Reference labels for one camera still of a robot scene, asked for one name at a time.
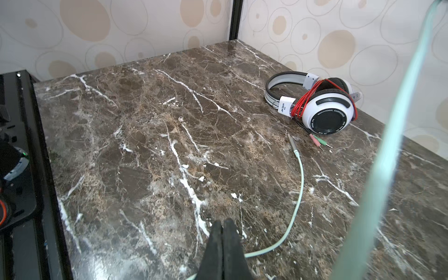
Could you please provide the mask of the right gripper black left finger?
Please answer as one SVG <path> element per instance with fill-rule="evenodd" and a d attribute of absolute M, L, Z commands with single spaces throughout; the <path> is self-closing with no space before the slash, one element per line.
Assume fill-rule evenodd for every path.
<path fill-rule="evenodd" d="M 216 220 L 206 244 L 206 249 L 195 280 L 222 280 L 224 275 L 224 254 L 222 224 Z"/>

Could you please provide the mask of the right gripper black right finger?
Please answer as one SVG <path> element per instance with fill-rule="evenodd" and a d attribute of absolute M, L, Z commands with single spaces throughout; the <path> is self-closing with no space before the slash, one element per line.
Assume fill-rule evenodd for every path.
<path fill-rule="evenodd" d="M 253 280 L 237 227 L 231 218 L 224 221 L 222 237 L 224 280 Z"/>

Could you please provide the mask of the white black headphones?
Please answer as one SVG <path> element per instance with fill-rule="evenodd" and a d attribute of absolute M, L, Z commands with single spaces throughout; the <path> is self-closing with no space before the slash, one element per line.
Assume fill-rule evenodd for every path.
<path fill-rule="evenodd" d="M 289 84 L 302 86 L 306 93 L 296 99 L 273 92 L 276 86 Z M 341 78 L 322 79 L 312 73 L 286 71 L 267 80 L 264 97 L 279 114 L 298 119 L 315 134 L 330 135 L 358 118 L 356 102 L 363 94 Z"/>

